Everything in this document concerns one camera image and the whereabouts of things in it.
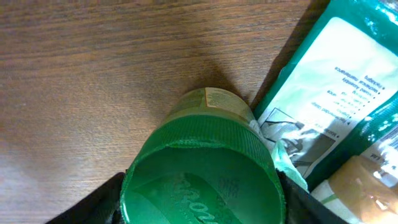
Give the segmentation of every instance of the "green bottle cap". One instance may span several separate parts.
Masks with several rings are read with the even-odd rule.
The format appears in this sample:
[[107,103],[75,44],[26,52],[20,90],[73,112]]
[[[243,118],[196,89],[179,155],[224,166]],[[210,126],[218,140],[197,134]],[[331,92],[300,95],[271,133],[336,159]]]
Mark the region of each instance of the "green bottle cap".
[[125,222],[284,223],[283,190],[258,131],[233,93],[187,93],[127,171]]

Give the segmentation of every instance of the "container label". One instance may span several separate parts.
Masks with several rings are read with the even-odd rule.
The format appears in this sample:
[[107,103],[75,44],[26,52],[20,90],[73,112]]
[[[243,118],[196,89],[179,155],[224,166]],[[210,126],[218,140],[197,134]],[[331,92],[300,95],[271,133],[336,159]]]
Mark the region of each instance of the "container label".
[[334,17],[258,122],[268,148],[283,140],[307,177],[366,116],[398,90],[398,57]]
[[163,124],[182,116],[195,114],[221,116],[240,121],[262,140],[259,123],[250,107],[240,97],[230,91],[212,87],[193,90],[181,97]]
[[334,214],[348,223],[362,224],[341,200],[335,195],[329,185],[329,181],[324,180],[318,187],[311,192],[312,197],[317,199],[322,205],[331,210]]
[[230,91],[219,88],[205,88],[206,105],[211,108],[226,110],[239,115],[248,123],[255,120],[249,106],[240,97]]

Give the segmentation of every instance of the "green plastic packaging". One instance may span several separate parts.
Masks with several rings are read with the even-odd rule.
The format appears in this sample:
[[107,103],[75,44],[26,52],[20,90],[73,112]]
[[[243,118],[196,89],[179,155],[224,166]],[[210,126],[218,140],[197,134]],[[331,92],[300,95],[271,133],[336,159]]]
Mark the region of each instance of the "green plastic packaging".
[[121,191],[126,223],[284,223],[283,190],[245,102],[191,91],[143,145]]
[[[286,115],[289,118],[284,120],[286,124],[284,127],[285,133],[290,130],[290,133],[293,134],[290,136],[280,134],[279,137],[286,139],[292,146],[311,142],[311,138],[320,139],[318,142],[314,140],[311,143],[312,147],[316,149],[311,152],[313,158],[310,157],[311,153],[309,152],[294,151],[294,147],[287,150],[293,160],[293,164],[298,167],[305,177],[310,190],[332,175],[351,156],[360,155],[378,139],[385,136],[394,127],[397,127],[398,93],[396,92],[396,87],[398,86],[398,69],[396,67],[398,65],[396,64],[396,57],[398,57],[398,13],[396,6],[397,4],[394,4],[393,1],[332,0],[290,62],[282,69],[270,92],[254,111],[264,137],[270,141],[275,141],[269,137],[271,135],[269,131],[275,131],[271,129],[271,122],[275,123],[275,121],[270,121],[266,128],[263,125],[271,117],[268,114],[264,117],[265,111],[269,110],[270,107],[278,110],[280,114],[289,115]],[[344,43],[345,39],[352,41],[352,38],[356,36],[360,37],[357,42]],[[347,56],[351,53],[347,51],[351,46],[353,50],[357,51],[356,56],[364,57],[363,55],[369,55],[369,58],[366,59],[364,57],[361,64],[356,64],[355,57]],[[328,50],[333,49],[341,49],[340,57],[344,60],[338,60],[336,57],[338,52],[334,52],[334,55],[328,55]],[[372,55],[372,52],[367,49],[379,51],[375,51],[374,55]],[[334,65],[330,63],[329,67],[324,66],[326,65],[325,61],[333,62],[333,60],[336,62]],[[392,70],[388,71],[390,74],[388,77],[380,71],[389,69],[389,66]],[[333,82],[326,79],[326,73],[339,77],[341,84],[330,88]],[[299,77],[304,77],[305,75],[308,83],[303,82],[301,86],[291,85],[288,90],[286,88],[283,89],[287,82],[298,83]],[[290,104],[294,105],[294,103],[298,103],[295,101],[296,97],[305,94],[306,90],[316,88],[323,89],[325,96],[328,95],[328,97],[324,97],[323,100],[318,99],[317,102],[308,100],[309,106],[306,106],[306,102],[300,102],[298,104],[300,106],[288,108],[289,100]],[[380,96],[387,95],[387,90],[389,91],[388,97],[380,98]],[[286,98],[290,98],[286,101],[279,98],[275,102],[275,96],[282,91],[287,93],[285,94]],[[308,94],[307,97],[310,99],[313,94]],[[341,109],[338,106],[335,106],[334,109],[339,108],[339,110],[328,108],[328,105],[332,103],[343,105],[344,103],[352,102],[353,105],[350,105],[352,107],[347,106],[349,110]],[[284,109],[280,109],[279,105],[277,105],[278,103],[279,105],[284,105]],[[378,105],[373,110],[358,116],[369,105],[376,104]],[[311,119],[317,119],[318,116],[317,113],[310,114],[311,105],[324,111],[324,114],[330,115],[329,127],[320,121],[320,124],[314,122],[313,127],[309,128],[307,124],[311,123]],[[302,121],[300,120],[302,118],[298,119],[295,116],[291,116],[291,113],[299,114],[300,112],[302,112],[302,115],[308,113],[308,121]],[[330,128],[336,123],[339,123],[341,128]],[[344,127],[347,127],[347,130],[343,131],[344,134],[339,134],[339,131],[344,129]]]
[[300,175],[297,169],[293,166],[289,155],[286,153],[285,147],[282,141],[277,141],[271,154],[272,160],[274,161],[275,168],[281,172],[284,172],[287,177],[292,179],[298,186],[308,191],[307,182]]

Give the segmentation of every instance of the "green stripe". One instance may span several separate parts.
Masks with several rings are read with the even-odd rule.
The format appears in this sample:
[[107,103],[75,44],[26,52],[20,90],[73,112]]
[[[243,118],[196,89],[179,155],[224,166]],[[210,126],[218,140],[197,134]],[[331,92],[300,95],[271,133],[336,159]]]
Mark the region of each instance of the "green stripe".
[[329,202],[331,202],[332,200],[336,200],[336,199],[338,199],[337,196],[336,196],[335,194],[332,194],[331,196],[329,196],[329,197],[323,199],[323,200],[321,201],[321,203],[322,203],[322,205],[324,205],[324,204],[329,203]]

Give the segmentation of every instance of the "green plastic bag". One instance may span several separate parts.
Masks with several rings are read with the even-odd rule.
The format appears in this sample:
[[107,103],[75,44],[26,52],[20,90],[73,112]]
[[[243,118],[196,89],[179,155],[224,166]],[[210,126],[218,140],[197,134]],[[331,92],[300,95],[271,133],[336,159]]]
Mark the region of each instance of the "green plastic bag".
[[254,112],[267,147],[283,140],[310,190],[397,127],[394,6],[331,1]]

